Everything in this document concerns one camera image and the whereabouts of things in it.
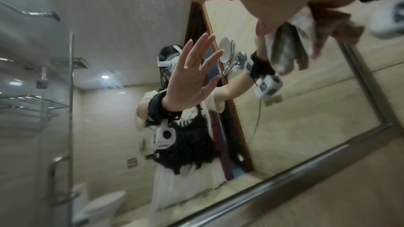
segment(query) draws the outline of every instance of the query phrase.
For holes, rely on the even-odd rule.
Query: white t-shirt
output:
[[[143,99],[152,98],[157,91],[148,92]],[[213,137],[209,110],[221,113],[224,111],[225,103],[215,103],[215,91],[213,91],[200,105],[202,115],[208,123],[209,134]],[[179,125],[189,124],[198,114],[198,108],[186,109],[182,112],[181,118],[176,121]],[[137,117],[136,126],[138,129],[144,128],[145,120]],[[154,177],[153,199],[151,203],[152,211],[158,211],[173,204],[191,199],[198,193],[208,189],[215,189],[226,181],[220,160],[217,158],[212,163],[203,163],[200,169],[196,169],[195,164],[183,166],[179,175],[174,175],[174,171],[165,168],[163,165],[157,166]]]

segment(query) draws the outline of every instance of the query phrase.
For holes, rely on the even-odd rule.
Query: white toilet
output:
[[[74,227],[111,227],[112,219],[126,194],[125,191],[109,193],[90,202],[85,183],[74,186],[73,192],[80,193],[73,200]]]

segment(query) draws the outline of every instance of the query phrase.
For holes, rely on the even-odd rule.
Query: door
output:
[[[71,219],[69,33],[52,17],[0,5],[0,226]]]

